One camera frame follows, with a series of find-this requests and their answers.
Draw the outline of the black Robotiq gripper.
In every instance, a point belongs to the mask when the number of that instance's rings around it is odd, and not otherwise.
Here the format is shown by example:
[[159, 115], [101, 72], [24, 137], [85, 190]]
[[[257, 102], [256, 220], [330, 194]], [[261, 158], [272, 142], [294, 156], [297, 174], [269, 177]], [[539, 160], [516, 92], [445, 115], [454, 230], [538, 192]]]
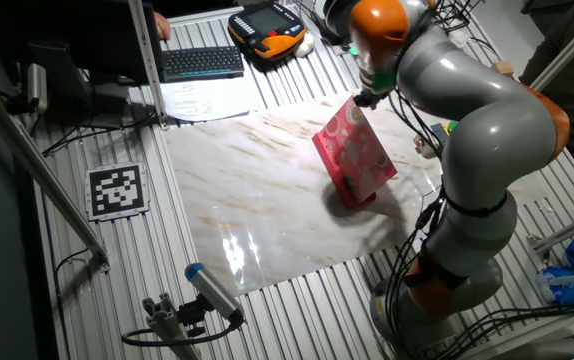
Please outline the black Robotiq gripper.
[[353, 101], [357, 107], [375, 109], [384, 98], [384, 93], [376, 94], [369, 89], [362, 89], [353, 97]]

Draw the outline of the operator's bare hand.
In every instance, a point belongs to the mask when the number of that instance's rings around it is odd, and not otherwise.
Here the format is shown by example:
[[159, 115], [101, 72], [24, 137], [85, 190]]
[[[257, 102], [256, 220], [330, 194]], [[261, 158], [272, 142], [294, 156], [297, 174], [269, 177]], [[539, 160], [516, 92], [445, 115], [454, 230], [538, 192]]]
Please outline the operator's bare hand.
[[154, 13], [154, 17], [159, 38], [168, 41], [171, 38], [171, 26], [168, 20], [158, 12]]

